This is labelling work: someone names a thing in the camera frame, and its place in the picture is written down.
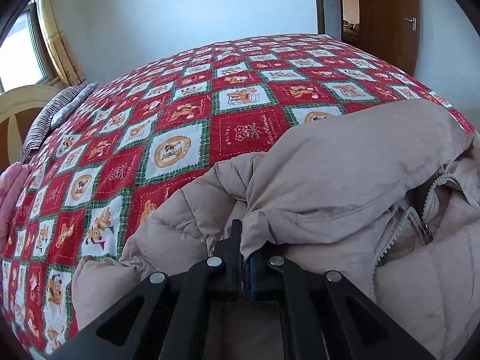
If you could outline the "yellow patterned curtain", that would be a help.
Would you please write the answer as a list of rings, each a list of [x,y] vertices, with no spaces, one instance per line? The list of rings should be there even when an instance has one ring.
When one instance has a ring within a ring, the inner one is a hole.
[[[83,83],[86,78],[77,64],[67,36],[58,26],[51,0],[36,0],[41,35],[58,78],[65,86]]]

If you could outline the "beige puffer down jacket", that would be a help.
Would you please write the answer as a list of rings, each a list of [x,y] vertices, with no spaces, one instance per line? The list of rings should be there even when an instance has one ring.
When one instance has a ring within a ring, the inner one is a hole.
[[[148,275],[210,257],[235,219],[243,257],[272,243],[307,271],[343,273],[437,359],[479,325],[479,134],[418,99],[301,124],[266,152],[216,163],[118,259],[80,260],[78,328]]]

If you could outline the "brown wooden door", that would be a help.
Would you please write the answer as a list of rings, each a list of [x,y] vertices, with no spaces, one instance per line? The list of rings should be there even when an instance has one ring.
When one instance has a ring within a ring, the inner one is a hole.
[[[419,47],[419,0],[359,0],[363,51],[409,75],[414,74]],[[416,17],[416,32],[405,18]]]

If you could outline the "dark brown door frame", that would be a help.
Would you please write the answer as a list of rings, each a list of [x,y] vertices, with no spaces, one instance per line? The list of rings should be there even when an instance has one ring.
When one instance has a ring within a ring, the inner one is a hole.
[[[325,32],[325,13],[323,0],[316,0],[316,18],[317,32],[323,34]]]

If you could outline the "window with grey frame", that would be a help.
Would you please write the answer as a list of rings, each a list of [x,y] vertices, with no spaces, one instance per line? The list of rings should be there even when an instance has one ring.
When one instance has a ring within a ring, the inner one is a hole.
[[[57,77],[41,35],[32,0],[1,44],[1,93],[21,86],[47,84]]]

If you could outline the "pink folded quilt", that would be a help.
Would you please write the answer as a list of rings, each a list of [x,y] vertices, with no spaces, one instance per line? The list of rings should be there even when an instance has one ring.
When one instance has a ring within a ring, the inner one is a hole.
[[[2,174],[0,181],[0,252],[3,256],[7,247],[11,218],[24,188],[32,166],[16,162],[11,164]]]

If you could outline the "striped grey pillow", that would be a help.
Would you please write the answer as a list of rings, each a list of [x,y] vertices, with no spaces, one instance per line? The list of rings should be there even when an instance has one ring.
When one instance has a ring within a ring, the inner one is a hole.
[[[26,163],[40,148],[47,136],[63,124],[98,83],[85,83],[64,88],[45,105],[32,122],[22,147],[21,162]]]

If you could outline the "red patchwork cartoon bedspread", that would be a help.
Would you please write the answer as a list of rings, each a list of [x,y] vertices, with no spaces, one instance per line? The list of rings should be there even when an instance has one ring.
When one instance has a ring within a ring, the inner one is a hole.
[[[77,333],[80,259],[119,258],[177,189],[215,163],[269,150],[288,128],[436,92],[325,34],[216,42],[97,87],[43,141],[1,256],[1,314],[19,357],[45,359]]]

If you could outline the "cream and brown headboard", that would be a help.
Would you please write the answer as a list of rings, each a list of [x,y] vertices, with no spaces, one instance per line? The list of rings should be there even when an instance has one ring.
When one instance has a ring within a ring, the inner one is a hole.
[[[22,146],[32,122],[59,92],[60,89],[53,86],[27,85],[1,94],[1,172],[21,159]]]

